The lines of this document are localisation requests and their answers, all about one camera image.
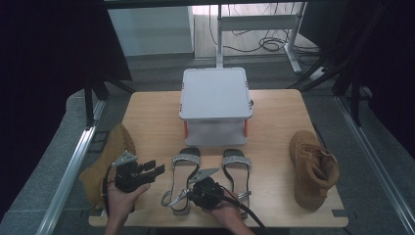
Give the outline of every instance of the gray floor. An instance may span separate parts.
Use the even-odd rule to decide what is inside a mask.
[[[183,71],[212,68],[213,60],[193,60],[184,56],[129,58],[133,81],[125,84],[138,91],[180,90]],[[293,74],[286,57],[226,59],[225,67],[246,70],[250,89],[284,89],[299,77]],[[341,166],[339,193],[349,224],[343,228],[292,228],[291,234],[406,234],[388,194],[352,134],[331,93],[334,79],[303,92],[311,120],[321,138]],[[91,144],[79,170],[83,171],[100,155],[100,138],[121,122],[130,95],[107,84],[111,91],[103,116],[97,125],[96,142]],[[362,129],[386,171],[410,208],[415,206],[415,161],[374,117],[366,102],[360,103]],[[34,234],[48,209],[76,144],[84,129],[83,92],[68,98],[67,113],[43,159],[16,198],[0,225],[0,234]],[[89,205],[82,185],[75,180],[54,234],[103,234],[104,228],[88,224]],[[156,234],[156,228],[127,227],[124,234]]]

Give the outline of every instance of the silver sandal strap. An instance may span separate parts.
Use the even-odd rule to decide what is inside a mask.
[[[173,167],[178,161],[190,161],[197,165],[201,165],[201,158],[190,154],[179,154],[173,157]]]
[[[241,156],[229,156],[223,158],[223,165],[233,164],[233,163],[240,163],[245,164],[248,166],[248,171],[251,170],[251,160]]]

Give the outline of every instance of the plastic box lid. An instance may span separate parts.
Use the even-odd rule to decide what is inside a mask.
[[[245,70],[185,70],[179,115],[183,120],[250,118],[253,108]]]

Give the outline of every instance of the wooden table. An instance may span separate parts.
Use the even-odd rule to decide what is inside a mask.
[[[333,210],[344,211],[336,187],[329,190],[324,205],[316,212],[301,208],[294,198],[294,166],[289,144],[298,130],[314,131],[298,90],[251,90],[254,115],[249,119],[248,143],[233,146],[252,161],[249,188],[250,209],[267,227],[344,227],[345,216],[334,216]],[[138,163],[156,160],[165,165],[149,191],[136,202],[126,226],[151,227],[220,227],[214,219],[191,203],[188,215],[174,215],[171,208],[161,206],[161,197],[172,185],[173,156],[186,148],[183,121],[179,118],[180,92],[137,92],[131,97],[123,124],[134,140]],[[225,149],[200,148],[201,168],[217,167]],[[211,176],[231,188],[223,171]],[[94,226],[105,226],[105,216],[90,216]],[[249,216],[245,223],[257,224]]]

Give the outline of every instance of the black sandal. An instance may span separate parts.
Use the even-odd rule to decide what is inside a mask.
[[[223,171],[232,183],[232,192],[238,195],[240,203],[247,208],[250,206],[250,191],[248,180],[250,179],[251,160],[245,158],[244,153],[237,149],[227,149],[223,153]],[[241,210],[242,218],[248,214]]]
[[[201,153],[197,148],[186,148],[173,158],[173,186],[171,188],[171,200],[175,200],[188,188],[189,179],[199,170],[201,165]],[[171,206],[176,215],[188,214],[190,211],[189,200],[182,200]]]

